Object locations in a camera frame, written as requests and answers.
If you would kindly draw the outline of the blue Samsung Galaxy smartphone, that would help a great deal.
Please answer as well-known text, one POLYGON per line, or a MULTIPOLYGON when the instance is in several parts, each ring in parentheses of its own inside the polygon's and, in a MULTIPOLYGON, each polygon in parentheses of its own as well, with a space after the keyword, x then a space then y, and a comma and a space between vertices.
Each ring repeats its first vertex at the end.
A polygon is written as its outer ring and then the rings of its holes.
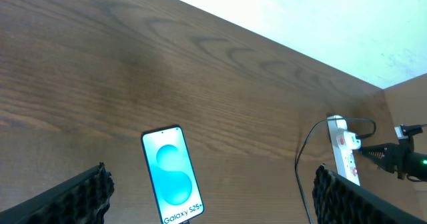
POLYGON ((144 131, 141 146, 161 223, 189 223, 203 214, 205 207, 181 126, 144 131))

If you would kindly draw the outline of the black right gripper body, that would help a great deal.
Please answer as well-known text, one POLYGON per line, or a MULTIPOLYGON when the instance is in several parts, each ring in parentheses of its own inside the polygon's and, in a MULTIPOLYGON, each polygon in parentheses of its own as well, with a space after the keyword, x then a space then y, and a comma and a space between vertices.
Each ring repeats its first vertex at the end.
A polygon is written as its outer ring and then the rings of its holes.
POLYGON ((410 181, 426 181, 426 154, 415 152, 414 144, 414 136, 423 133, 426 124, 405 126, 407 126, 408 138, 399 140, 402 151, 402 172, 410 181))

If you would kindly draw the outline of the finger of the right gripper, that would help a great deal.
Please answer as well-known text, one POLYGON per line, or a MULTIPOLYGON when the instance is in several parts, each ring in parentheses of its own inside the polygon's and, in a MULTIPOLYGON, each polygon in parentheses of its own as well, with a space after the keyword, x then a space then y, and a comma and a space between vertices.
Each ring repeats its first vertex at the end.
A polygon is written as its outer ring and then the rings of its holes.
POLYGON ((385 143, 367 147, 361 147, 359 153, 371 160, 380 169, 389 173, 397 171, 396 154, 398 152, 398 144, 385 143))

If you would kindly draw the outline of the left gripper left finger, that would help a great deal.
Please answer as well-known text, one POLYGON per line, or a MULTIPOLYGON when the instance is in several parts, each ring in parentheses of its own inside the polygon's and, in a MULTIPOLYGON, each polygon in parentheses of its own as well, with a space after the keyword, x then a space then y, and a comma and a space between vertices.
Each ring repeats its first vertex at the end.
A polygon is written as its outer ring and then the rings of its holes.
POLYGON ((114 192, 111 173, 100 163, 1 212, 6 224, 103 224, 114 192))

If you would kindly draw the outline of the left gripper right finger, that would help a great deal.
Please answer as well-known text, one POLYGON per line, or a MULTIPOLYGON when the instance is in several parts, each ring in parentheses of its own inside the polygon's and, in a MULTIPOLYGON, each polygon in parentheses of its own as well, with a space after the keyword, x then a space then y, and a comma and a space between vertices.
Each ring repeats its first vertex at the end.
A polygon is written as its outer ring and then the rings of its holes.
POLYGON ((426 224, 325 165, 316 170, 312 197, 320 224, 426 224))

